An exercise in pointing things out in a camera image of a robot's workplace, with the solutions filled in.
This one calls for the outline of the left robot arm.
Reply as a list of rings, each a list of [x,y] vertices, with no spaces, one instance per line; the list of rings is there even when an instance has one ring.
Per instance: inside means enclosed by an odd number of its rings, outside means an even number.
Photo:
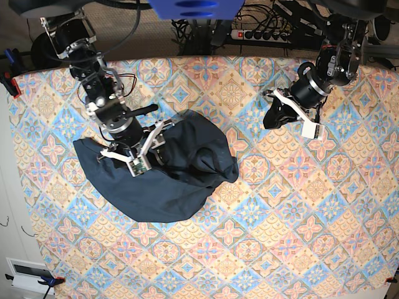
[[[333,14],[322,25],[325,40],[315,62],[300,64],[298,79],[289,88],[277,89],[301,112],[316,110],[316,122],[320,121],[320,109],[332,89],[357,78],[367,22]]]

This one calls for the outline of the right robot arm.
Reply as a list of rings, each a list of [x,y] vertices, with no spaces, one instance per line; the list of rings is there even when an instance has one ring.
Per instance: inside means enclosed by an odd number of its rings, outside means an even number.
[[[71,76],[86,92],[84,106],[88,116],[101,134],[110,135],[99,158],[125,163],[132,176],[150,170],[147,154],[165,144],[163,132],[173,122],[160,120],[148,127],[141,126],[137,117],[157,111],[158,105],[135,110],[127,107],[121,75],[106,64],[103,54],[94,47],[95,31],[82,9],[62,16],[41,17],[40,21],[54,48],[49,58],[69,63]]]

